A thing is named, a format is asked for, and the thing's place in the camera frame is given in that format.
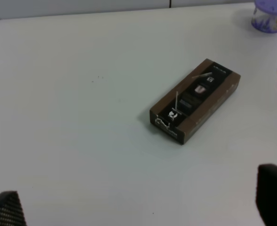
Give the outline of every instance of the brown box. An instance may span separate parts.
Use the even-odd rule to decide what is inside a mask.
[[[198,77],[207,72],[213,72],[214,74],[217,73],[216,78],[219,79],[219,83],[216,84],[218,85],[215,88],[210,87],[209,94],[205,96],[204,99],[192,97],[191,94],[194,95],[194,92],[203,91],[203,87],[207,87],[203,84],[201,86],[199,85],[204,79],[201,81],[201,76]],[[210,77],[206,80],[206,82],[208,82],[214,79]],[[179,141],[181,144],[184,144],[236,90],[239,80],[239,74],[217,64],[216,62],[206,59],[150,109],[150,122]],[[192,106],[183,100],[179,100],[180,97],[185,97],[187,93],[191,98],[190,100],[196,99],[199,103],[191,113],[187,113],[188,111],[184,113],[184,111],[182,112],[177,108],[181,101],[185,104],[182,105],[185,109],[187,109],[187,106]],[[171,112],[167,113],[167,110],[169,110],[171,106],[174,106],[175,103],[178,104],[176,105],[176,109],[172,107],[172,109],[175,110],[174,114]],[[172,114],[173,117],[182,117],[180,120],[181,122],[179,120],[178,122],[171,121],[174,120],[174,118],[171,118],[170,114]]]

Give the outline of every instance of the box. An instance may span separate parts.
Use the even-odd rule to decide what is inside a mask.
[[[184,144],[237,89],[240,77],[206,59],[150,109],[150,122]]]

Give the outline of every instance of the white table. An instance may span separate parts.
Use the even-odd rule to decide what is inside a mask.
[[[0,192],[29,226],[262,226],[277,34],[253,4],[0,21]],[[181,146],[149,108],[205,58],[242,75]]]

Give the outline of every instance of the purple lid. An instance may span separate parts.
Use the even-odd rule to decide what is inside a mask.
[[[265,13],[277,15],[277,0],[255,0],[255,5]]]

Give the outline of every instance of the product box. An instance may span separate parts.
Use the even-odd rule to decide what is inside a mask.
[[[209,59],[150,109],[150,122],[181,144],[237,89],[240,75]]]

